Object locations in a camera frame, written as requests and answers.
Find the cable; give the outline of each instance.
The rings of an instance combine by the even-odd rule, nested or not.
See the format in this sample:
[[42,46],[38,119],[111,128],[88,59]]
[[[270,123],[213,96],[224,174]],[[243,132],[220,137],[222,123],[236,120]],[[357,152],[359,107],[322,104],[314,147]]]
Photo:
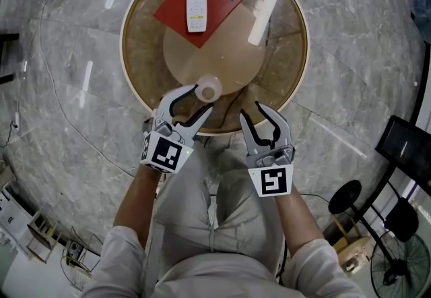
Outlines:
[[286,259],[288,258],[288,244],[284,241],[284,254],[283,254],[283,262],[281,263],[281,268],[278,274],[275,276],[276,278],[280,277],[279,284],[283,285],[283,280],[281,279],[281,275],[284,272],[284,267],[286,265]]
[[5,149],[7,147],[7,145],[9,144],[9,141],[11,139],[11,134],[12,134],[12,127],[18,128],[15,124],[13,124],[13,121],[12,121],[10,124],[9,135],[7,136],[6,143],[4,145],[0,146],[1,149]]
[[[223,126],[224,121],[226,120],[226,117],[228,116],[228,112],[229,112],[230,108],[231,108],[231,107],[232,107],[232,105],[233,105],[233,104],[238,100],[238,98],[239,98],[239,97],[240,97],[240,95],[244,92],[244,90],[245,90],[245,87],[243,87],[243,88],[242,88],[242,90],[241,90],[241,91],[236,95],[236,97],[232,99],[232,101],[230,102],[230,104],[229,104],[228,108],[226,109],[226,112],[224,113],[224,116],[223,116],[222,122],[220,123],[220,125],[219,125],[218,127],[216,127],[216,129],[220,129],[220,128]],[[209,141],[209,139],[210,139],[210,138],[211,138],[211,137],[210,137],[210,136],[208,136],[208,138],[205,140],[205,143],[203,144],[203,147],[204,147],[204,148],[207,146],[207,143],[208,143],[208,141]]]
[[269,36],[271,35],[271,18],[272,18],[272,16],[269,16],[269,19],[268,19],[268,32],[267,32],[267,38],[265,39],[265,47],[268,47]]
[[[317,195],[317,194],[315,194],[315,193],[299,193],[300,195],[303,195],[303,196],[315,196],[315,197],[317,197],[317,198],[321,198],[322,200],[324,200],[324,201],[326,201],[328,204],[332,204],[330,201],[328,201],[327,199],[325,199],[325,198],[323,198],[322,196],[320,196],[320,195]],[[345,214],[347,214],[350,218],[352,218],[352,219],[354,219],[354,217],[353,216],[351,216],[349,213],[347,213],[346,211],[343,211],[343,213],[345,213]]]
[[[63,116],[64,116],[64,118],[65,118],[65,120],[66,120],[66,122],[73,128],[73,130],[75,130],[76,131],[76,133],[81,137],[81,139],[87,144],[87,145],[89,145],[91,148],[93,148],[97,153],[99,153],[107,162],[109,162],[111,165],[113,165],[113,166],[115,166],[116,168],[118,168],[120,171],[122,171],[123,173],[125,173],[126,175],[128,175],[129,177],[132,177],[133,178],[133,176],[130,174],[130,173],[128,173],[128,172],[126,172],[125,170],[123,170],[122,168],[120,168],[118,165],[116,165],[116,164],[114,164],[113,163],[113,161],[111,161],[111,160],[109,160],[97,147],[95,147],[93,144],[91,144],[85,137],[84,137],[84,135],[82,135],[82,133],[70,122],[70,120],[67,118],[67,116],[66,116],[66,113],[65,113],[65,111],[63,110],[63,107],[61,106],[61,103],[60,103],[60,100],[59,100],[59,96],[58,96],[58,94],[57,94],[57,89],[56,89],[56,87],[55,87],[55,82],[54,82],[54,78],[53,78],[53,75],[52,75],[52,73],[51,73],[51,69],[50,69],[50,67],[49,67],[49,64],[48,64],[48,59],[46,58],[46,54],[45,54],[45,52],[44,52],[44,49],[43,49],[43,47],[42,47],[42,17],[43,17],[43,12],[44,12],[44,9],[45,9],[45,6],[46,6],[46,4],[48,3],[48,1],[52,1],[52,0],[44,0],[44,2],[43,2],[43,4],[42,4],[42,8],[41,8],[41,10],[40,10],[40,15],[39,15],[39,19],[38,19],[38,25],[37,25],[37,27],[36,27],[36,29],[34,30],[34,32],[33,32],[33,35],[32,35],[32,38],[31,38],[31,40],[30,40],[30,43],[29,43],[29,45],[28,45],[28,49],[30,48],[30,45],[32,44],[32,41],[34,40],[34,36],[35,36],[35,34],[36,34],[36,31],[38,30],[39,31],[39,49],[40,49],[40,52],[42,53],[42,56],[43,56],[43,59],[44,59],[44,62],[45,62],[45,67],[46,67],[46,70],[48,71],[48,74],[49,74],[49,78],[51,79],[51,82],[52,82],[52,84],[53,84],[53,89],[54,89],[54,95],[55,95],[55,98],[56,98],[56,100],[57,100],[57,103],[59,104],[59,107],[60,107],[60,110],[61,110],[61,113],[63,114]],[[22,84],[24,83],[24,81],[25,81],[25,77],[23,77],[23,81],[22,81],[22,83],[20,84],[20,89],[18,90],[18,97],[17,97],[17,112],[19,112],[20,111],[20,109],[19,109],[19,107],[20,107],[20,92],[21,92],[21,89],[22,89]]]

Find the round table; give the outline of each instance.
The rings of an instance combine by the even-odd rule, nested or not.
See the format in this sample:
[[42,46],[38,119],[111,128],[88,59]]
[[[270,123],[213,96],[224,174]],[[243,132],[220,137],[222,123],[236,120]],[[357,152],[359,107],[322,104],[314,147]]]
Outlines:
[[[199,134],[240,130],[244,109],[255,125],[265,121],[255,101],[281,110],[297,91],[309,51],[306,20],[297,0],[277,0],[259,43],[248,37],[264,0],[242,0],[208,41],[197,48],[165,26],[154,13],[165,0],[132,0],[121,29],[121,61],[126,79],[142,104],[152,111],[168,91],[215,76],[222,95]],[[184,121],[204,104],[192,94],[174,108]]]

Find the gray marble floor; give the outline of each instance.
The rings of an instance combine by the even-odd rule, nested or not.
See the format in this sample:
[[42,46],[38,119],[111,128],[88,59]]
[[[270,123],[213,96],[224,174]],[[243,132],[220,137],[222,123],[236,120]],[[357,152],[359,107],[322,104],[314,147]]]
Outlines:
[[[148,117],[121,69],[121,22],[130,0],[51,0],[41,21],[46,52],[64,112],[88,141],[133,174]],[[312,39],[305,79],[283,110],[296,146],[294,178],[303,192],[330,198],[350,179],[359,179],[363,203],[387,162],[374,147],[388,118],[409,119],[416,101],[424,46],[409,17],[409,0],[299,0]],[[69,126],[55,99],[40,54],[39,35],[31,45],[43,0],[0,0],[0,30],[19,32],[6,69],[21,71],[22,126],[4,155],[27,200],[84,237],[104,237],[131,181]],[[87,86],[86,69],[92,62]],[[0,87],[0,142],[16,110],[19,83]],[[270,131],[268,126],[259,130]],[[214,159],[240,136],[209,142]],[[220,178],[212,166],[208,181]],[[327,205],[306,198],[319,225],[328,222]]]

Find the remote control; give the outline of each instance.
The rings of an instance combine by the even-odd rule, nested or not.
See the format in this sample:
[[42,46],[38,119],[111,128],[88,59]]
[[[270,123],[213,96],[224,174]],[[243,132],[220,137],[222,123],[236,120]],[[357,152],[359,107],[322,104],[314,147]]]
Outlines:
[[187,29],[205,32],[207,29],[207,0],[187,0]]

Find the electrical outlet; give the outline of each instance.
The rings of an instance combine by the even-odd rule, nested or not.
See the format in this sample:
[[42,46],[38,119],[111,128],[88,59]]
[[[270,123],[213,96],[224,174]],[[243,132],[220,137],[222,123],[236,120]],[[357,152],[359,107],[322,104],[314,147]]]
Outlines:
[[15,130],[19,131],[20,130],[20,113],[19,112],[15,112]]

